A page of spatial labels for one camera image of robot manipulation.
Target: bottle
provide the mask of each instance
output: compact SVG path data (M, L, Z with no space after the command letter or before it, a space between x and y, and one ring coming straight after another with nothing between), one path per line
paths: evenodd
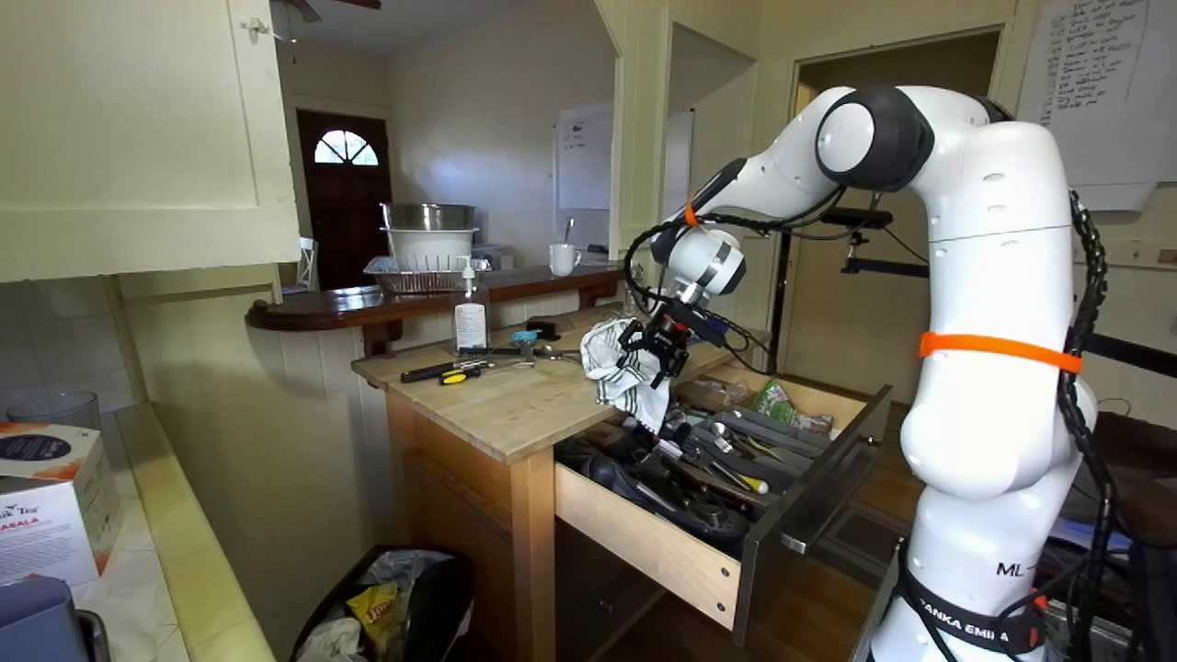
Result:
M474 281L474 258L466 258L463 296L453 307L453 345L457 345L457 367L479 363L485 354L485 307Z

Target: cup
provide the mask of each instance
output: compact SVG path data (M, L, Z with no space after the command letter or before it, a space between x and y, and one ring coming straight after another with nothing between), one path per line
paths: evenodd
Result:
M582 255L575 244L550 244L548 248L548 274L550 275L569 275L582 265Z

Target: wooden drawer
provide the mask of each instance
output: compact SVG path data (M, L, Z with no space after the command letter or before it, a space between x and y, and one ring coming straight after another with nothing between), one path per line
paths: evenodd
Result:
M700 616L716 623L728 633L744 633L752 571L760 543L793 536L782 535L790 521L790 509L801 505L806 484L820 476L842 468L844 449L863 446L863 423L874 419L871 412L884 410L887 389L860 396L837 394L827 385L781 378L801 412L827 412L833 416L832 446L820 461L801 476L801 481L781 493L760 519L744 536L739 554L713 547L711 542L681 531L675 521L648 510L607 484L576 476L575 468L556 465L556 516L582 531L587 542L607 547L609 554L626 559L652 580L659 580L675 600L692 603Z

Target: drawer front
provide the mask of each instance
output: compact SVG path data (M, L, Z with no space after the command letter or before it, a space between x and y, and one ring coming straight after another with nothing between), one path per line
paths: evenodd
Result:
M556 516L716 624L735 624L739 559L562 465L556 465Z

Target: box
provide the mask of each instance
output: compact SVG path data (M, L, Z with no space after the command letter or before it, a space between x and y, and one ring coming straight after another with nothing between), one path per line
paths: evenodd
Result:
M99 432L0 423L0 586L45 575L89 590L112 536L116 493Z

